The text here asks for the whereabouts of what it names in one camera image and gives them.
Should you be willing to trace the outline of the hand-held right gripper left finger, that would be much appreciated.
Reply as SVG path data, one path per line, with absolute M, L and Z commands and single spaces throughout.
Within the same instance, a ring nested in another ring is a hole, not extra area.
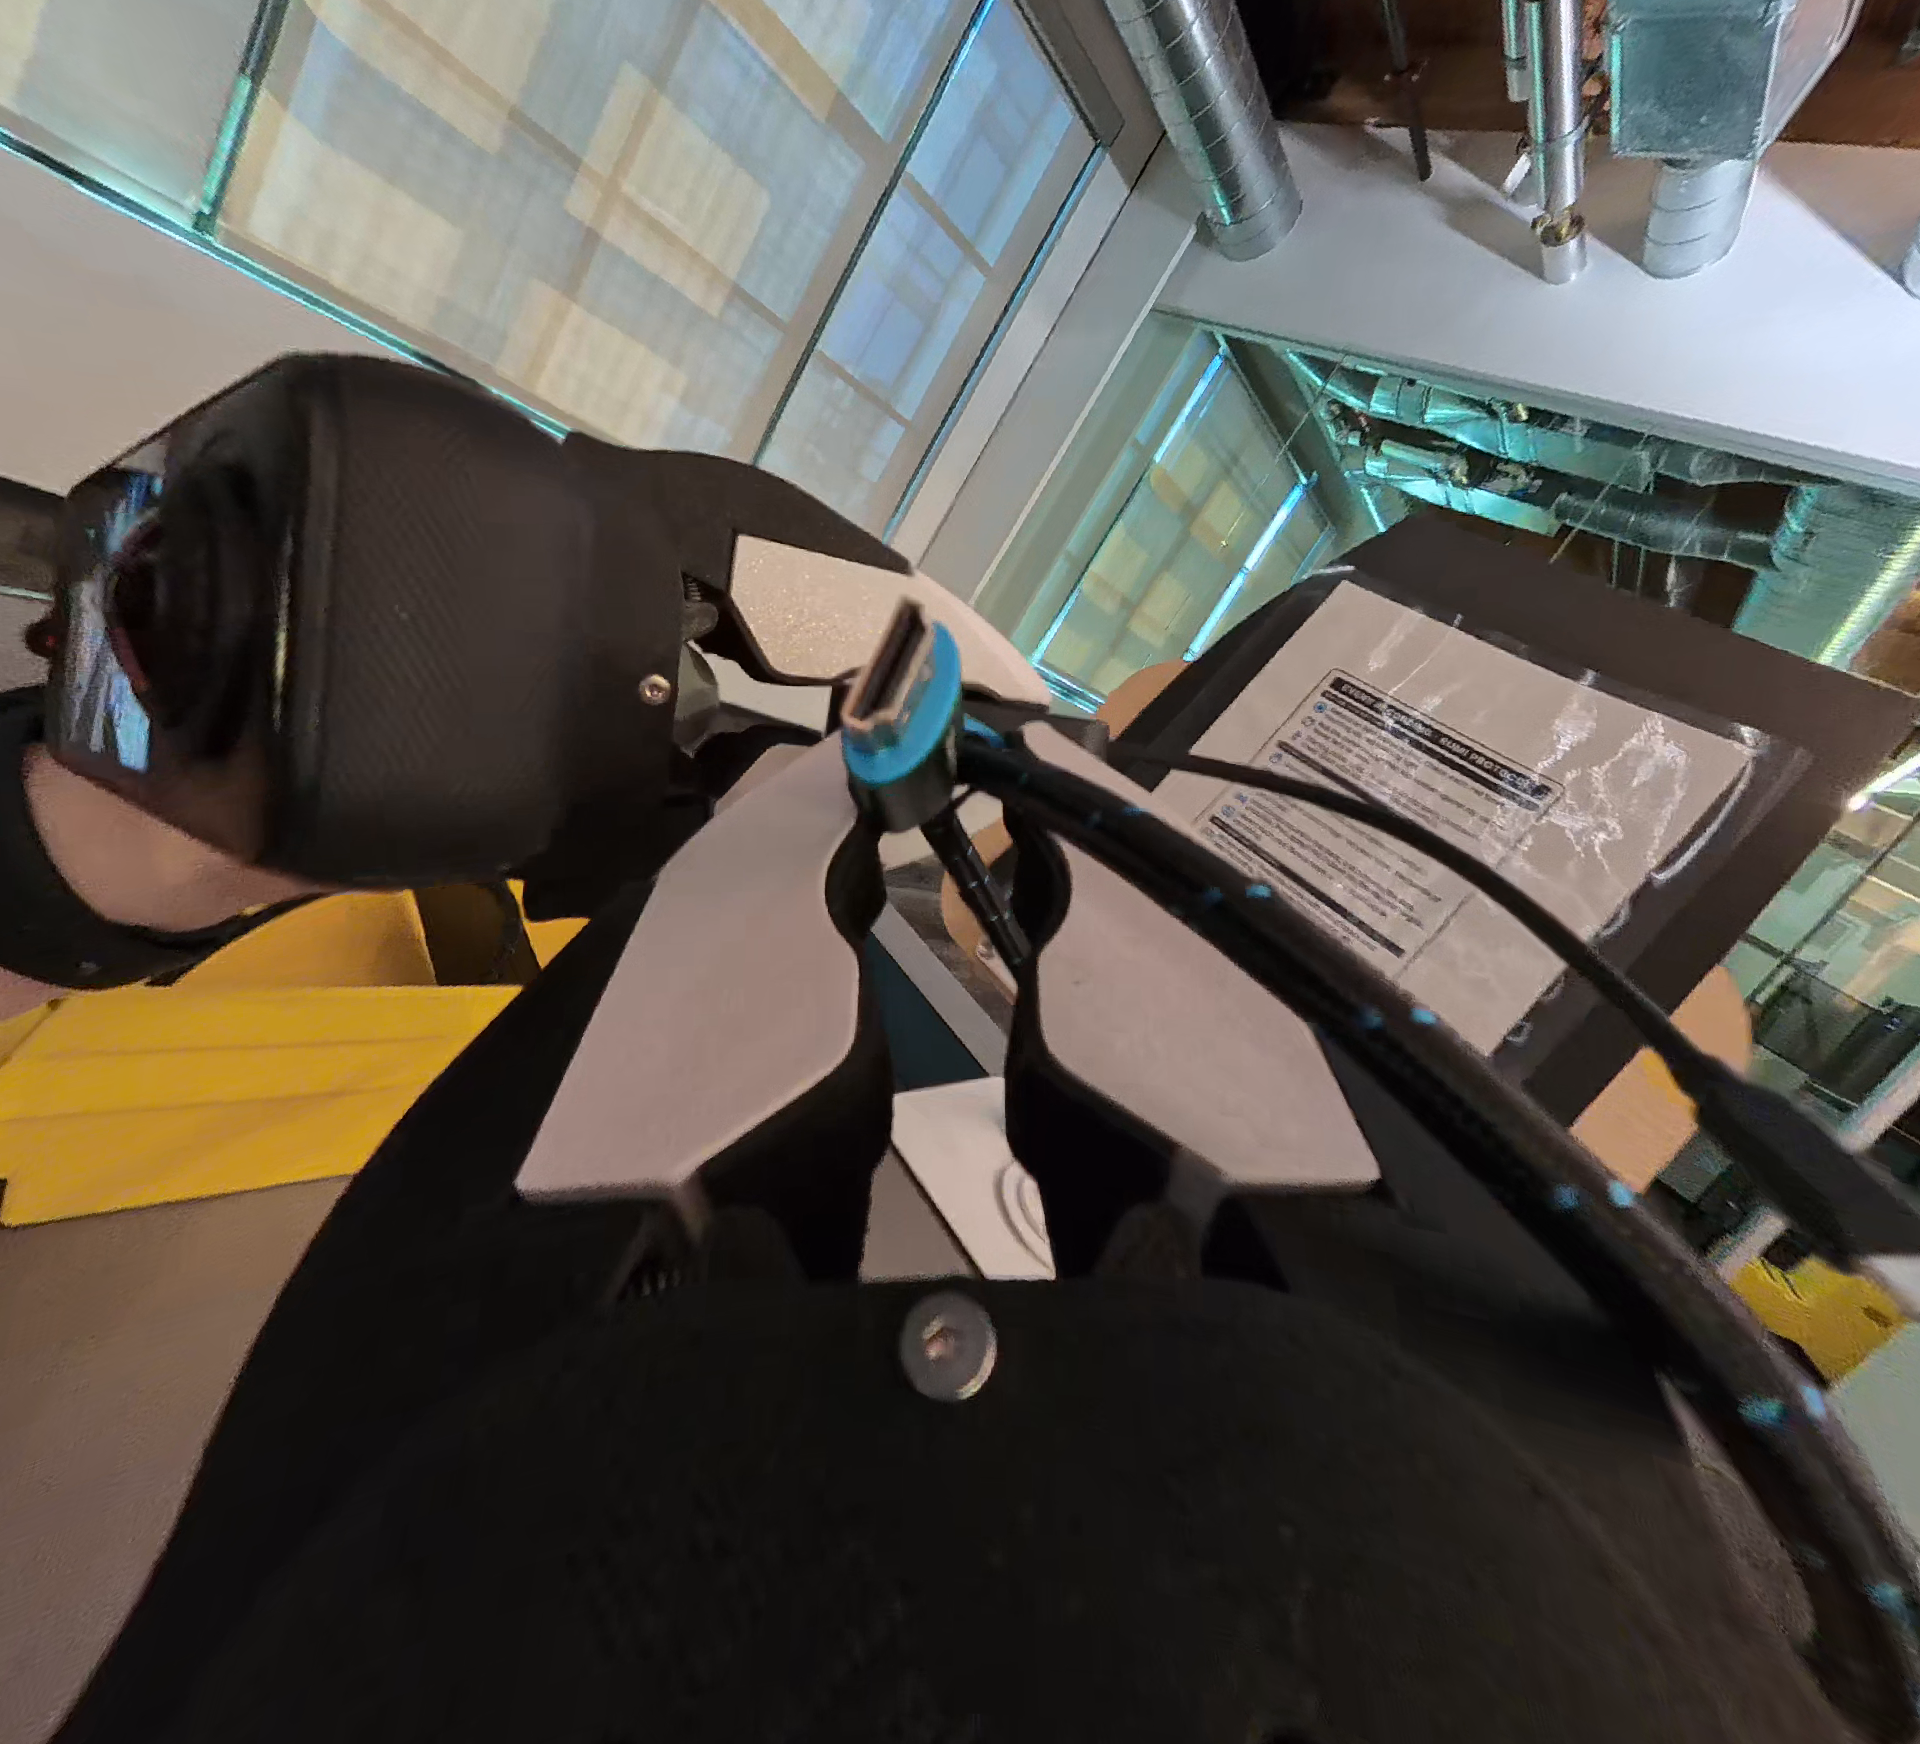
M 701 1243 L 771 1223 L 857 1281 L 895 1072 L 865 943 L 878 839 L 837 735 L 766 756 L 656 876 L 514 1185 L 632 1203 Z

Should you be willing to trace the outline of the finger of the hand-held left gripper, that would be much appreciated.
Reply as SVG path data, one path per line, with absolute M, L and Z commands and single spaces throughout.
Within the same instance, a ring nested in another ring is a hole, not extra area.
M 954 641 L 965 689 L 1043 715 L 1054 698 L 1037 668 L 973 605 L 921 571 L 887 571 L 745 537 L 729 600 L 760 665 L 780 681 L 829 684 L 857 673 L 895 611 L 918 605 Z

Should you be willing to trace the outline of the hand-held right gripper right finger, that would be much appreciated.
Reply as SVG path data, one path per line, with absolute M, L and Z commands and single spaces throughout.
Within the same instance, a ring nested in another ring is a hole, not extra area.
M 1117 869 L 1028 822 L 1015 913 L 1004 1126 L 1058 1278 L 1093 1277 L 1135 1211 L 1205 1255 L 1230 1203 L 1379 1185 L 1319 1040 Z

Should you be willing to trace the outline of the dark grey USB hub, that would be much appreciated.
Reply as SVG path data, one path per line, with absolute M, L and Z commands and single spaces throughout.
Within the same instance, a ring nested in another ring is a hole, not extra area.
M 1701 1126 L 1756 1179 L 1763 1199 L 1840 1271 L 1874 1272 L 1893 1261 L 1916 1261 L 1916 1201 L 1882 1167 L 1843 1147 L 1828 1127 L 1787 1100 L 1735 1073 L 1700 1050 L 1674 1017 L 1591 941 L 1514 887 L 1498 869 L 1444 839 L 1436 828 L 1379 801 L 1323 782 L 1283 776 L 1168 748 L 1117 743 L 1122 763 L 1176 771 L 1299 801 L 1376 831 L 1429 863 L 1446 869 L 1473 892 L 1492 901 L 1597 996 L 1622 1017 L 1645 1047 L 1661 1058 L 1671 1080 L 1695 1105 Z

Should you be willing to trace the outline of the person's left hand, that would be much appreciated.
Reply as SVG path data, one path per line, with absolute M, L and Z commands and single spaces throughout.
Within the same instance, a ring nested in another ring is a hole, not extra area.
M 328 894 L 185 834 L 33 743 L 21 759 L 28 822 L 62 884 L 117 927 L 185 936 Z

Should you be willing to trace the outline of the tall window with blinds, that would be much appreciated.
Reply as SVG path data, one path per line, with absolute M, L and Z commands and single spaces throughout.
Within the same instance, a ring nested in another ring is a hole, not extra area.
M 1126 677 L 1195 661 L 1338 537 L 1303 416 L 1272 407 L 1221 334 L 1151 319 L 1109 397 L 1083 431 L 1084 498 L 1015 630 L 1052 698 L 1086 715 Z

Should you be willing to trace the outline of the large window with blinds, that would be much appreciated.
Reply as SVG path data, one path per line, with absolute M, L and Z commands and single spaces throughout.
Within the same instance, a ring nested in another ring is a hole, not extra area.
M 1117 132 L 1063 39 L 1037 0 L 4 0 L 4 139 L 887 533 Z

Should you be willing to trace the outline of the taped instruction sheet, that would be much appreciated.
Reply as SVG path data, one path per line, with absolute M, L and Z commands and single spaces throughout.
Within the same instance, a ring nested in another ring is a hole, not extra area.
M 1727 735 L 1352 581 L 1256 665 L 1194 752 L 1377 801 L 1585 941 L 1695 863 L 1754 769 Z M 1483 1053 L 1561 979 L 1500 907 L 1369 827 L 1188 771 L 1156 801 Z

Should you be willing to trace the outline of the instruction sheet on stand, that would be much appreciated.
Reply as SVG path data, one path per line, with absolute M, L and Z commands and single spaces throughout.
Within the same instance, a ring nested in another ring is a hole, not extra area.
M 1117 738 L 1195 753 L 1195 740 L 1226 713 L 1256 665 L 1338 581 L 1752 752 L 1745 787 L 1722 806 L 1723 821 L 1695 863 L 1591 941 L 1668 1011 L 1689 1001 L 1727 959 L 1849 790 L 1916 721 L 1915 702 L 1883 684 L 1612 590 L 1520 544 L 1424 512 L 1256 607 L 1198 661 L 1155 668 L 1151 675 L 1164 685 Z M 1572 1124 L 1628 1066 L 1635 1037 L 1589 987 L 1559 969 L 1522 1031 L 1489 1055 Z

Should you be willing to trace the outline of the silver ceiling ductwork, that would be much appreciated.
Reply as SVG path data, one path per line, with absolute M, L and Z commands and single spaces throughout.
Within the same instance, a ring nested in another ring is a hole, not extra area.
M 1778 652 L 1916 688 L 1916 492 L 1279 346 L 1367 508 L 1434 511 Z

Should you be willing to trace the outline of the silver insulated pipe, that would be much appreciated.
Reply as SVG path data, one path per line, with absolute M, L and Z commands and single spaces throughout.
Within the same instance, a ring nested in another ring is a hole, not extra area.
M 1526 109 L 1526 165 L 1543 279 L 1577 281 L 1589 260 L 1586 187 L 1589 0 L 1500 0 L 1506 97 Z

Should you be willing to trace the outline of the spiral metal air duct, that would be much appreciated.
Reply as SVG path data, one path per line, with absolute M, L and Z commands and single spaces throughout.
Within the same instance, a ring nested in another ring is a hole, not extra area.
M 1103 0 L 1231 261 L 1272 254 L 1302 217 L 1281 124 L 1236 0 Z

